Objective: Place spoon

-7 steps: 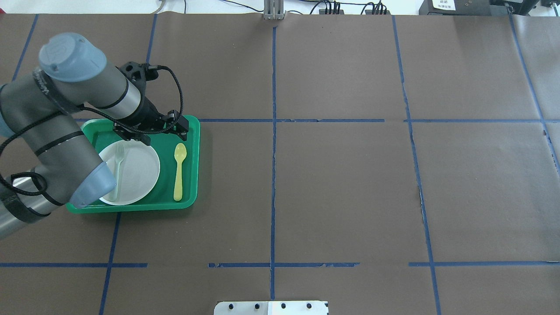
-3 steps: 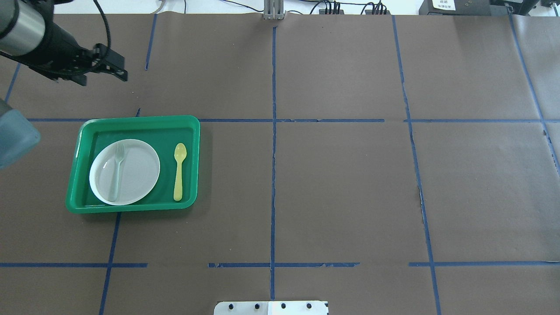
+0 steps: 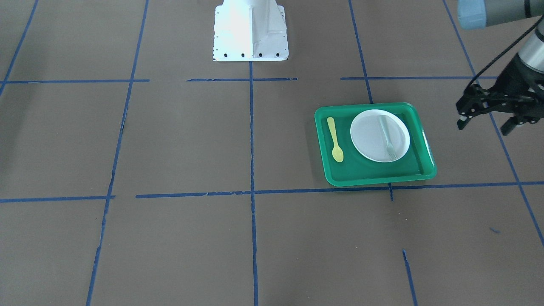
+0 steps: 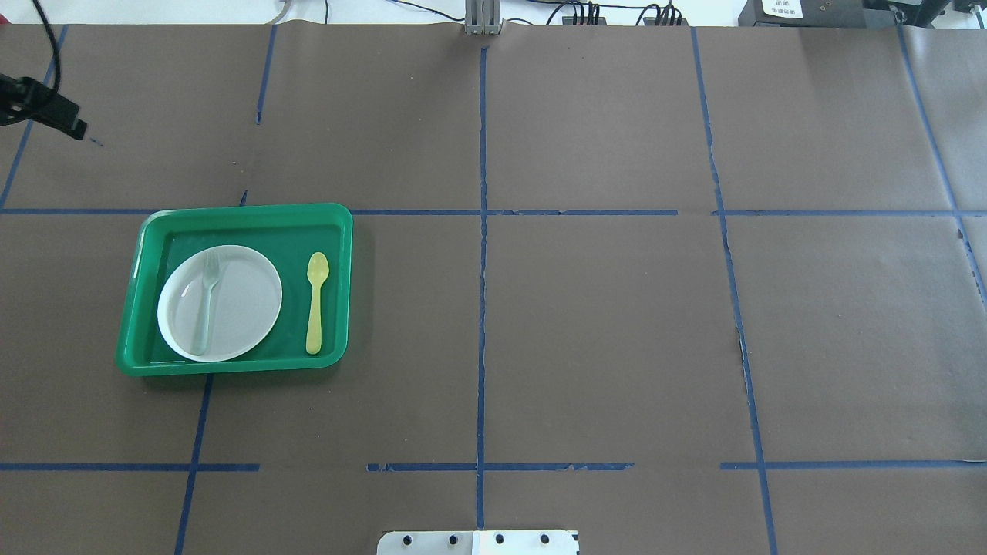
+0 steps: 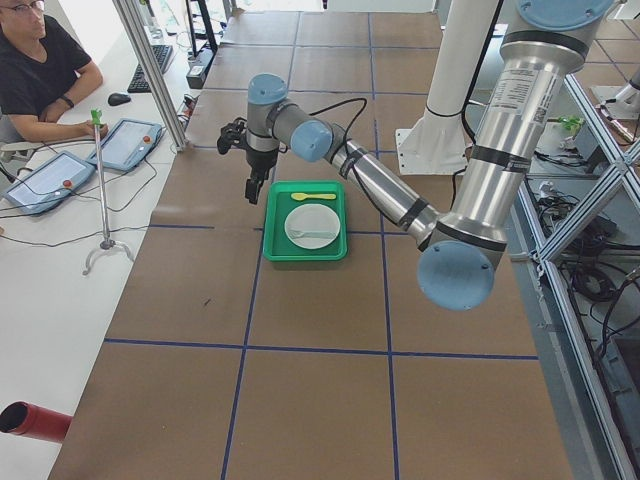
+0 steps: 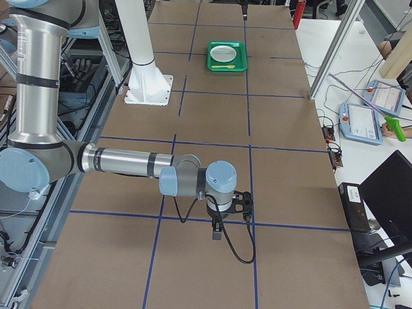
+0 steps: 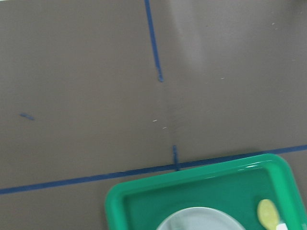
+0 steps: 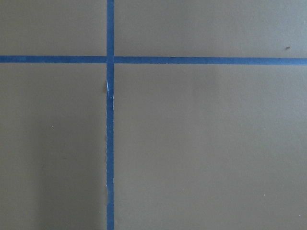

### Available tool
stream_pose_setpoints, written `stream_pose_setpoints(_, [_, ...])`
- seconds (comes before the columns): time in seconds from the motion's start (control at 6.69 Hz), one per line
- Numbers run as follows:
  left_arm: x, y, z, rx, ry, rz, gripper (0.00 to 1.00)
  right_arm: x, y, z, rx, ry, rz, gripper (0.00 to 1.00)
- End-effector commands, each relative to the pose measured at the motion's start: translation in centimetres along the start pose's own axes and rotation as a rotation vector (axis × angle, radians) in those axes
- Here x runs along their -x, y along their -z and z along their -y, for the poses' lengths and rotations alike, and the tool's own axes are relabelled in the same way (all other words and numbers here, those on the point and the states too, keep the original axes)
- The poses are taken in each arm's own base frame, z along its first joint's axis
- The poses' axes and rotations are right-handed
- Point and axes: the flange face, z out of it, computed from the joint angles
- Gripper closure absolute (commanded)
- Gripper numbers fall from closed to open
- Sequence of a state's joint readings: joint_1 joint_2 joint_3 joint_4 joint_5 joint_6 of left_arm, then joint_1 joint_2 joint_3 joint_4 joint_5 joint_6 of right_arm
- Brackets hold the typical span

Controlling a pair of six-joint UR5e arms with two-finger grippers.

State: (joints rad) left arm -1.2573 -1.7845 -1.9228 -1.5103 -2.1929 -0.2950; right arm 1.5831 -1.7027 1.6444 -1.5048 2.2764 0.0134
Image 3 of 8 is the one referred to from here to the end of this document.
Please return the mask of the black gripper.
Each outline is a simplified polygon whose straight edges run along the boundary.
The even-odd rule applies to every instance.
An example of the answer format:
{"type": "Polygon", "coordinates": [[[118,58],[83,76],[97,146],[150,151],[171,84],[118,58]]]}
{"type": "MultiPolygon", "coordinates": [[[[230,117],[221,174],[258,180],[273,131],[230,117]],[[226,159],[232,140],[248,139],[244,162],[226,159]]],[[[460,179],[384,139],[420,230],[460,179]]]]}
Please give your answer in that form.
{"type": "Polygon", "coordinates": [[[515,113],[502,125],[502,136],[508,136],[515,128],[526,123],[537,123],[534,116],[543,116],[543,80],[543,69],[532,68],[518,54],[499,74],[490,89],[492,95],[500,98],[492,110],[515,113]]]}

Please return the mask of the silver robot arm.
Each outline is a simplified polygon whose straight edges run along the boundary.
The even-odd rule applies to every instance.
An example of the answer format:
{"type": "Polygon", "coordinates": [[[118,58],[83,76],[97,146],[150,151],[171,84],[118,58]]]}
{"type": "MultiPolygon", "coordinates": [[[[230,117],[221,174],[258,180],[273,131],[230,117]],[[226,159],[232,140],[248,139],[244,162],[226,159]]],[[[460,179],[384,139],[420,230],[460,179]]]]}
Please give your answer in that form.
{"type": "Polygon", "coordinates": [[[544,117],[544,36],[542,0],[460,0],[457,19],[466,30],[512,23],[537,17],[520,37],[501,51],[469,81],[456,103],[457,128],[463,130],[470,120],[492,112],[510,113],[501,134],[508,135],[517,126],[536,124],[544,117]],[[515,45],[524,45],[497,77],[494,85],[484,89],[476,80],[515,45]]]}

